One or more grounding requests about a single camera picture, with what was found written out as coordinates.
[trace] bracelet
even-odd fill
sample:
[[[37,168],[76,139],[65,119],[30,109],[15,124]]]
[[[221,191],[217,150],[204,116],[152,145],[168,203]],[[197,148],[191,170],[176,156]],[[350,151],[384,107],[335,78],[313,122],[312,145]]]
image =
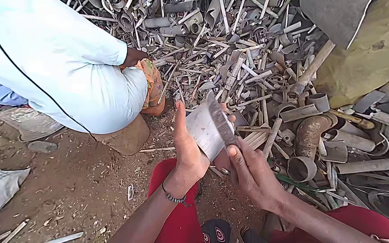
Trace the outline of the bracelet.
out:
[[[163,186],[163,182],[162,182],[162,189],[163,189],[163,191],[165,192],[166,198],[167,198],[169,201],[175,202],[175,203],[182,203],[185,207],[190,207],[190,206],[192,206],[191,204],[190,204],[190,205],[187,205],[187,203],[185,203],[185,198],[187,197],[187,195],[184,195],[184,197],[181,198],[181,199],[178,199],[178,198],[175,198],[175,197],[171,196],[171,195],[165,190],[165,187]]]

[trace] light blue shirt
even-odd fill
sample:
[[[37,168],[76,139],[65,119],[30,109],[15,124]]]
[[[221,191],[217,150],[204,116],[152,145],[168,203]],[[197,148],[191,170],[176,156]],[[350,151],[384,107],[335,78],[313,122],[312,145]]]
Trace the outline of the light blue shirt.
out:
[[[0,0],[0,43],[11,59],[92,133],[130,124],[142,109],[147,80],[119,70],[127,45],[59,0]],[[0,84],[57,122],[85,131],[0,50]]]

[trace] sandy ground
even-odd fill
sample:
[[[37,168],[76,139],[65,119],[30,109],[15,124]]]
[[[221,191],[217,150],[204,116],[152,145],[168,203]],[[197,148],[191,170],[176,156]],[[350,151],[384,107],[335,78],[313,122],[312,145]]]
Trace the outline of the sandy ground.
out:
[[[143,149],[173,146],[172,105],[166,118],[144,115],[150,136]],[[147,198],[149,177],[157,163],[175,157],[174,151],[123,156],[95,142],[88,134],[63,128],[42,141],[58,144],[51,154],[29,151],[18,141],[17,130],[0,121],[0,133],[11,143],[0,146],[0,169],[30,167],[21,189],[0,210],[0,234],[30,219],[10,242],[41,243],[84,231],[73,242],[106,242]],[[127,187],[135,186],[127,201]],[[224,219],[232,225],[231,242],[242,242],[243,226],[260,230],[264,212],[230,182],[208,170],[197,200],[199,222]]]

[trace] knife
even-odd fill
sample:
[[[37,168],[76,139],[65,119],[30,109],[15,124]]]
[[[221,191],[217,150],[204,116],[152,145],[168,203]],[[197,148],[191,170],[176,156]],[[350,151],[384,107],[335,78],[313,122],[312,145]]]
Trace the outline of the knife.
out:
[[[222,112],[219,102],[215,100],[212,91],[207,95],[207,105],[211,119],[213,120],[221,139],[224,141],[225,146],[228,147],[233,144],[239,147],[236,137],[233,134],[233,130],[229,127],[225,114]]]

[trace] wrist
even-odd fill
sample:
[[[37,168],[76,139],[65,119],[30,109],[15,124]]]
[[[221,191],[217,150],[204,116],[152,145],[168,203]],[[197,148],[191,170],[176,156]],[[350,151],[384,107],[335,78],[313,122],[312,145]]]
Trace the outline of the wrist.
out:
[[[269,204],[266,210],[274,213],[275,215],[283,216],[289,206],[289,196],[292,196],[292,194],[284,191],[282,195]]]
[[[184,195],[198,180],[173,169],[163,182],[165,190],[175,198],[183,198]]]

